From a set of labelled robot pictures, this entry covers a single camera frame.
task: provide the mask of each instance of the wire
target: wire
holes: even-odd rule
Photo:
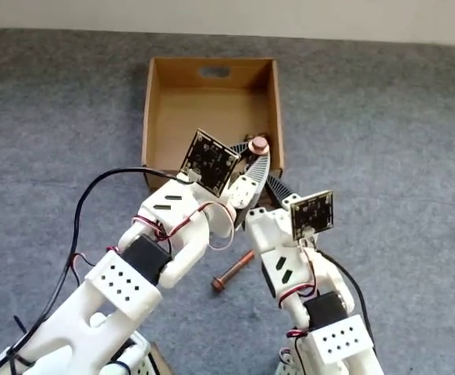
[[[87,259],[87,256],[85,254],[83,254],[82,252],[75,252],[73,254],[73,257],[72,257],[72,261],[71,261],[71,271],[73,272],[73,275],[74,275],[74,278],[76,280],[76,285],[77,286],[80,286],[81,282],[80,282],[80,275],[78,274],[78,271],[76,271],[76,259],[80,257],[81,259],[84,260],[84,262],[89,265],[89,266],[92,266],[92,267],[95,267],[95,265],[90,262],[88,259]]]
[[[293,330],[289,330],[288,332],[286,332],[286,338],[297,338],[299,336],[301,336],[302,334],[306,334],[307,331],[304,331],[304,330],[296,330],[296,329],[293,329]]]
[[[136,221],[140,221],[152,229],[155,230],[155,237],[158,240],[161,240],[162,238],[166,238],[166,241],[168,242],[168,253],[171,255],[172,254],[172,242],[170,241],[170,238],[168,237],[168,234],[166,233],[165,226],[160,223],[159,221],[152,221],[151,219],[148,219],[145,216],[142,215],[136,215],[132,219],[132,223],[135,223]]]
[[[76,210],[74,214],[74,220],[73,220],[73,239],[71,241],[71,248],[69,249],[69,253],[66,259],[66,262],[64,264],[64,267],[62,268],[61,275],[59,276],[59,279],[57,280],[57,284],[55,285],[54,291],[52,292],[52,295],[50,299],[48,300],[46,306],[42,310],[40,316],[36,320],[36,322],[33,324],[33,326],[30,328],[30,330],[14,345],[10,348],[9,354],[5,356],[3,359],[0,360],[0,368],[2,368],[6,363],[9,361],[9,357],[13,357],[16,353],[20,351],[24,347],[24,345],[33,337],[33,335],[37,332],[38,328],[40,325],[48,318],[48,314],[51,312],[53,309],[55,302],[57,301],[59,294],[61,293],[62,286],[64,285],[70,264],[71,264],[71,259],[73,254],[76,252],[76,247],[78,245],[78,236],[80,234],[80,216],[81,216],[81,209],[83,207],[83,204],[85,200],[87,199],[88,195],[91,193],[91,191],[94,189],[94,187],[101,182],[102,180],[106,179],[107,177],[110,177],[115,174],[121,174],[121,173],[149,173],[154,176],[159,176],[159,177],[164,177],[168,178],[169,180],[175,180],[180,184],[193,184],[194,182],[192,181],[185,181],[181,180],[176,176],[173,176],[168,173],[161,172],[159,170],[153,170],[152,168],[147,168],[146,166],[136,166],[136,167],[130,167],[130,168],[116,168],[114,170],[108,170],[104,172],[103,174],[100,174],[99,176],[95,177],[95,179],[90,182],[90,184],[87,186],[83,194],[81,195],[80,199],[78,200],[78,203],[76,204]]]
[[[300,355],[300,350],[298,349],[298,340],[301,338],[304,338],[305,336],[307,336],[307,334],[302,334],[301,336],[298,336],[297,338],[295,338],[295,352],[297,352],[298,360],[300,361],[300,364],[302,365],[302,370],[304,371],[304,375],[307,375],[307,371],[305,371],[304,361],[302,360],[302,357]]]
[[[285,365],[291,366],[291,363],[284,359],[284,355],[291,355],[290,348],[281,348],[279,350],[279,361]]]
[[[317,280],[317,277],[315,276],[314,264],[312,263],[311,258],[308,256],[308,253],[305,251],[305,248],[308,248],[308,247],[309,247],[309,245],[308,245],[306,238],[301,238],[298,241],[298,248],[300,249],[300,251],[302,253],[304,253],[305,258],[307,258],[308,268],[311,271],[312,282],[314,283],[314,287],[311,289],[310,293],[302,293],[300,291],[298,292],[298,295],[300,297],[304,297],[304,298],[311,297],[318,290],[318,280]]]
[[[279,302],[278,302],[278,307],[281,309],[283,301],[285,299],[287,299],[288,297],[290,297],[293,293],[297,293],[298,291],[308,289],[308,288],[315,289],[315,284],[306,283],[306,284],[297,285],[296,287],[292,287],[285,294],[283,294],[281,296],[281,298],[279,299]]]
[[[192,221],[192,217],[194,216],[194,214],[203,212],[210,205],[218,205],[223,210],[223,212],[226,214],[226,216],[229,220],[229,225],[230,225],[230,236],[229,236],[229,241],[228,241],[227,245],[217,248],[210,244],[210,248],[212,250],[218,250],[218,251],[225,250],[226,248],[228,248],[233,243],[234,232],[236,231],[236,228],[234,227],[234,220],[229,213],[229,209],[227,209],[227,207],[224,204],[222,204],[220,202],[215,202],[215,201],[207,201],[207,202],[200,204],[199,207],[197,207],[193,212],[191,212],[188,216],[186,216],[186,218],[184,220],[182,220],[180,223],[175,225],[174,228],[172,228],[171,231],[167,235],[157,236],[158,240],[159,241],[169,240],[171,237],[173,237],[175,234],[177,234],[177,232],[179,230],[184,228],[188,223],[190,223]]]
[[[362,294],[361,287],[359,287],[359,284],[356,282],[356,280],[350,275],[350,273],[343,267],[341,264],[339,264],[334,258],[329,256],[328,254],[322,252],[322,250],[318,250],[318,252],[322,255],[322,257],[328,261],[330,261],[332,264],[336,266],[342,273],[350,280],[352,285],[354,286],[357,296],[359,297],[359,301],[361,303],[361,310],[362,310],[362,316],[364,317],[364,324],[366,326],[366,330],[369,333],[369,336],[371,337],[371,341],[373,341],[373,350],[375,351],[376,354],[376,344],[375,344],[375,338],[373,337],[373,332],[371,329],[371,323],[369,322],[369,316],[368,316],[368,309],[366,308],[366,301],[364,300],[364,295]]]
[[[121,362],[121,361],[112,361],[110,363],[108,363],[108,365],[119,365],[121,366],[123,369],[125,369],[126,373],[128,373],[128,375],[132,375],[132,370],[130,369],[130,367],[124,363],[124,362]]]

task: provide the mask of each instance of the bolt head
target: bolt head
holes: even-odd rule
[[[214,277],[212,280],[212,287],[215,289],[215,291],[220,292],[225,289],[224,283],[221,282],[221,280],[217,277]]]

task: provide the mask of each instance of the small round part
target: small round part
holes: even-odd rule
[[[225,289],[224,283],[217,277],[214,277],[212,280],[212,287],[217,292],[221,292]]]
[[[266,155],[268,153],[268,142],[264,137],[255,137],[248,142],[248,148],[255,155]]]

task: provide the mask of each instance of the copper bolt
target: copper bolt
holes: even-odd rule
[[[248,142],[248,148],[255,155],[265,155],[268,153],[267,139],[257,136]]]
[[[236,273],[240,272],[242,268],[244,268],[253,258],[255,254],[253,250],[250,250],[245,255],[243,255],[240,260],[233,264],[222,276],[214,277],[212,281],[212,287],[220,293],[226,288],[226,284],[232,279]]]

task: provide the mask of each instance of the cardboard box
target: cardboard box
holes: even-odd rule
[[[271,173],[284,168],[274,59],[154,58],[144,109],[142,164],[177,174],[198,128],[226,145],[266,133]],[[166,180],[146,176],[153,191]]]

